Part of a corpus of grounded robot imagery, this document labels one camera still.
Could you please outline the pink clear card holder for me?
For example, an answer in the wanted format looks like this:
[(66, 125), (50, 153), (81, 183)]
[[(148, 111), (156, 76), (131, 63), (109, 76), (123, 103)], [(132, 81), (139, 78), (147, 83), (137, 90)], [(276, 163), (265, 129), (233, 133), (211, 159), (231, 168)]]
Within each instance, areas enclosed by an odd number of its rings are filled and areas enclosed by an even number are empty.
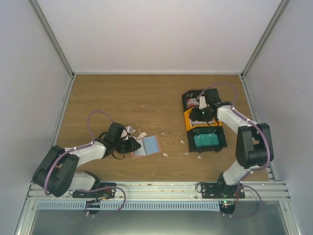
[(162, 152), (157, 135), (144, 137), (137, 139), (136, 141), (141, 145), (141, 147), (131, 153), (132, 159), (138, 159)]

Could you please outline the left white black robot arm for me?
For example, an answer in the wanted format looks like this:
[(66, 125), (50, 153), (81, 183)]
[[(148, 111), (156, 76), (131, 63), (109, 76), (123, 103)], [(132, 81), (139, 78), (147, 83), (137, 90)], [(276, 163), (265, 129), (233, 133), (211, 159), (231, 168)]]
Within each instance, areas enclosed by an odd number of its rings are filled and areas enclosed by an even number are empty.
[(32, 181), (44, 189), (46, 195), (61, 197), (69, 193), (74, 198), (103, 199), (112, 197), (115, 183), (101, 184), (101, 179), (88, 171), (77, 172), (77, 167), (91, 161), (113, 156), (114, 152), (125, 155), (141, 148), (141, 144), (131, 136), (133, 128), (112, 123), (107, 132), (85, 145), (50, 148), (40, 163)]

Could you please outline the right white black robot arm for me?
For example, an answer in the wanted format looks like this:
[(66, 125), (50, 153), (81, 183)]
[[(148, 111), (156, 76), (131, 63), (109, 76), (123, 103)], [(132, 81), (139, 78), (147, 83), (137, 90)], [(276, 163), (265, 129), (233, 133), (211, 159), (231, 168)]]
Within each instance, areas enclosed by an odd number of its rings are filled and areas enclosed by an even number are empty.
[(220, 152), (227, 147), (224, 126), (236, 134), (235, 161), (216, 183), (201, 183), (203, 198), (244, 198), (241, 181), (274, 158), (270, 127), (254, 122), (222, 101), (216, 88), (189, 90), (181, 97), (190, 152)]

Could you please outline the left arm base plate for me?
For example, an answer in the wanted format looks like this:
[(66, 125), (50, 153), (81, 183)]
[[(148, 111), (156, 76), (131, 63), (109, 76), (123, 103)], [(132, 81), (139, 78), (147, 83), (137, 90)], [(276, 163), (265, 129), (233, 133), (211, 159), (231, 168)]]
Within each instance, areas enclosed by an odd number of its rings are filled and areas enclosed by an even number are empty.
[(116, 183), (99, 183), (92, 187), (92, 192), (83, 192), (78, 190), (70, 190), (68, 193), (73, 198), (93, 198), (93, 199), (111, 199), (115, 197)]

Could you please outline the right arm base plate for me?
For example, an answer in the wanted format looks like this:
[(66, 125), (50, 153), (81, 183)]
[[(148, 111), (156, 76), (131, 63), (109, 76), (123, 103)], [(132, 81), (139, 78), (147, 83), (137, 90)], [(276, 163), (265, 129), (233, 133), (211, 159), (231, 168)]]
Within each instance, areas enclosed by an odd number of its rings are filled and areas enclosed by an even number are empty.
[(203, 199), (244, 199), (244, 190), (237, 191), (237, 186), (219, 186), (218, 183), (199, 182), (195, 189)]

